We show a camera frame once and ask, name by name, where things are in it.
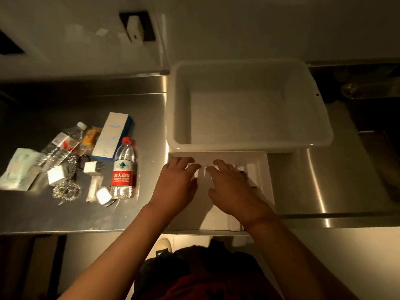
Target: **person's left arm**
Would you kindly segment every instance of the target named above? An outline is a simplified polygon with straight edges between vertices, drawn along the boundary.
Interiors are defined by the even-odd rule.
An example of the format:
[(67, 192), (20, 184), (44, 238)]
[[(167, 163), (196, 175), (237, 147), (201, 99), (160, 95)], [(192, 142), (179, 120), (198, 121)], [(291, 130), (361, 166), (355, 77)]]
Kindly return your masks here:
[(149, 203), (59, 299), (125, 299), (160, 234), (193, 199), (197, 180), (192, 177), (200, 168), (199, 164), (187, 167), (193, 162), (174, 158), (164, 165)]

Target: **plastic bottle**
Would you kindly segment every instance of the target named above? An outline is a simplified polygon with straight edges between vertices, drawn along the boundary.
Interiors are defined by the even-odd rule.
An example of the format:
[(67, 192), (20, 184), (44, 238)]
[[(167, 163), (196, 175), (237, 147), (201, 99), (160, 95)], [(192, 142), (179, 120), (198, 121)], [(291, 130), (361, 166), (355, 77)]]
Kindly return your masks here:
[(114, 159), (111, 195), (113, 199), (129, 199), (136, 194), (137, 160), (135, 143), (123, 137)]
[(43, 150), (36, 165), (48, 171), (60, 165), (74, 148), (82, 141), (86, 125), (78, 122), (76, 126), (62, 130)]

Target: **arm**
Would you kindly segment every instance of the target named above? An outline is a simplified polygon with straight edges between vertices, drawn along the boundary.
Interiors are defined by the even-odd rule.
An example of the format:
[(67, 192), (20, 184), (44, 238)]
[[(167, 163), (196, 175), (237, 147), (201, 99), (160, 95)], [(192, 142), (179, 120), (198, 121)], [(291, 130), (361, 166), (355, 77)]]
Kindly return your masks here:
[(231, 164), (222, 160), (215, 160), (214, 164), (219, 170), (207, 168), (215, 185), (208, 196), (243, 224), (286, 299), (357, 299), (257, 197)]
[(125, 299), (157, 238), (193, 199), (197, 181), (192, 177), (200, 165), (185, 169), (192, 162), (192, 158), (174, 158), (164, 165), (149, 203), (59, 299)]

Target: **person's right hand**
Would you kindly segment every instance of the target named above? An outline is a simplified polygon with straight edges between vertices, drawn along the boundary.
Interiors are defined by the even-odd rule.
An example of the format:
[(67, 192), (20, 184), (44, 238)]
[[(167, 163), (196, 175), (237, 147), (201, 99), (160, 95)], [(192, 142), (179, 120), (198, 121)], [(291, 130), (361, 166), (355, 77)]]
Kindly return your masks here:
[(233, 165), (222, 160), (213, 163), (219, 170), (215, 167), (207, 167), (206, 170), (215, 186), (215, 189), (208, 190), (208, 196), (216, 207), (235, 217), (245, 228), (273, 213)]

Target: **person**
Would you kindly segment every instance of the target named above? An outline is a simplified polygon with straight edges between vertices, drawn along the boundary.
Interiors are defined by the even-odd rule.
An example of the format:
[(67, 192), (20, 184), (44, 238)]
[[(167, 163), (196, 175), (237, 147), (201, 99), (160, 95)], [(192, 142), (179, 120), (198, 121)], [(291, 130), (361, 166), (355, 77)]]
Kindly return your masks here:
[[(193, 176), (201, 167), (194, 162), (174, 158), (163, 166), (148, 204), (59, 299), (124, 299), (134, 281), (135, 299), (281, 299), (254, 261), (236, 253), (227, 255), (221, 248), (211, 252), (218, 254), (215, 259), (210, 252), (200, 254), (211, 262), (193, 262), (189, 250), (181, 255), (162, 253), (150, 264), (148, 260), (144, 263), (163, 230), (193, 199), (197, 190)], [(206, 168), (214, 183), (208, 196), (246, 228), (284, 298), (357, 299), (257, 197), (234, 166), (222, 160), (215, 160), (214, 165), (218, 169)]]

